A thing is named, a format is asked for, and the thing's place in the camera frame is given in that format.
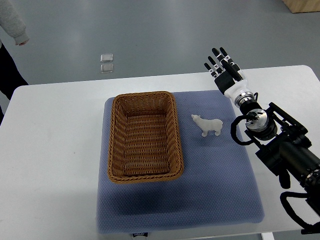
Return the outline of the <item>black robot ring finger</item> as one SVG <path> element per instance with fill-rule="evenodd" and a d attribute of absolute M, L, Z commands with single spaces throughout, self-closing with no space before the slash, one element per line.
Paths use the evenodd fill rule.
<path fill-rule="evenodd" d="M 212 65 L 211 68 L 215 70 L 219 75 L 221 75 L 224 72 L 224 70 L 214 61 L 214 59 L 211 56 L 208 56 L 207 58 Z"/>

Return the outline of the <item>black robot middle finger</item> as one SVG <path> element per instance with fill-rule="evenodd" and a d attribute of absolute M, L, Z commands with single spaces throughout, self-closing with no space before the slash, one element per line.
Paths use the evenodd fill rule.
<path fill-rule="evenodd" d="M 220 52 L 220 49 L 212 48 L 212 53 L 215 56 L 215 58 L 219 61 L 219 66 L 223 69 L 223 72 L 225 72 L 226 70 L 222 66 L 222 60 L 225 60 L 225 58 L 222 55 L 222 53 Z"/>

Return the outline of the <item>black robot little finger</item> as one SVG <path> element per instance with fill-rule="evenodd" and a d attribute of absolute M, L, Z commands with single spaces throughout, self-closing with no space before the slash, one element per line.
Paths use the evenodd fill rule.
<path fill-rule="evenodd" d="M 218 76 L 219 76 L 219 74 L 215 71 L 215 70 L 213 70 L 210 66 L 209 66 L 209 64 L 208 63 L 204 63 L 204 66 L 205 66 L 205 68 L 208 70 L 208 72 L 211 74 L 211 76 L 213 77 L 213 78 L 217 78 Z"/>

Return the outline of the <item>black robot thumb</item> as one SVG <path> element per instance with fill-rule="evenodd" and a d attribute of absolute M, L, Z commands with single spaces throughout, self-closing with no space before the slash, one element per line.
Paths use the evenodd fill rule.
<path fill-rule="evenodd" d="M 232 78 L 239 82 L 241 80 L 243 80 L 243 77 L 238 73 L 238 71 L 236 71 L 232 65 L 230 65 L 226 60 L 222 60 L 222 66 L 223 68 L 232 76 Z"/>

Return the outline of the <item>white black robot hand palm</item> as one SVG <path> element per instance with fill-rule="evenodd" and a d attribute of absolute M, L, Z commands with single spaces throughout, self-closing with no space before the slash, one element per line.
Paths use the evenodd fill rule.
<path fill-rule="evenodd" d="M 243 71 L 240 69 L 237 73 L 240 75 L 239 81 L 226 70 L 221 73 L 214 71 L 214 82 L 227 98 L 236 98 L 242 93 L 250 92 L 248 80 Z"/>

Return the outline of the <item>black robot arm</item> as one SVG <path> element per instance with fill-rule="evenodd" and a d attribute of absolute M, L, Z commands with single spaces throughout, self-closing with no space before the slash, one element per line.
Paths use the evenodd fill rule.
<path fill-rule="evenodd" d="M 241 115 L 231 124 L 230 135 L 241 146 L 255 144 L 256 156 L 279 178 L 285 190 L 280 202 L 286 213 L 301 226 L 301 234 L 318 234 L 320 224 L 309 224 L 291 207 L 288 198 L 305 199 L 320 213 L 320 159 L 309 148 L 308 130 L 271 102 L 267 109 L 258 103 L 258 93 L 249 89 L 246 76 L 223 47 L 204 63 L 219 91 L 231 99 Z"/>

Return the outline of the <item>person hand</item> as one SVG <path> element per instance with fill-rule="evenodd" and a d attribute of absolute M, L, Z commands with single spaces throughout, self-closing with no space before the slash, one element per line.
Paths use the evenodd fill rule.
<path fill-rule="evenodd" d="M 23 45 L 25 45 L 27 42 L 28 42 L 28 40 L 26 40 L 26 41 L 24 41 L 24 42 L 21 42 L 21 43 L 17 43 L 16 45 L 17 45 L 17 46 L 23 46 Z"/>

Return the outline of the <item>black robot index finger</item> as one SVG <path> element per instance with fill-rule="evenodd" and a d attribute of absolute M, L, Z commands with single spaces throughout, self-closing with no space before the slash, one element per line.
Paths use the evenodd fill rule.
<path fill-rule="evenodd" d="M 219 48 L 220 52 L 222 53 L 224 59 L 230 64 L 233 64 L 233 60 L 232 58 L 228 55 L 228 53 L 226 52 L 226 50 L 223 47 Z"/>

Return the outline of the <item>grey sleeved person arm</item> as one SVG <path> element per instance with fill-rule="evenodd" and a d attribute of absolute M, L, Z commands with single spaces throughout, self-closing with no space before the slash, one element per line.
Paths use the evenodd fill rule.
<path fill-rule="evenodd" d="M 15 44 L 29 41 L 26 25 L 10 0 L 0 1 L 0 26 L 8 36 L 14 39 Z"/>

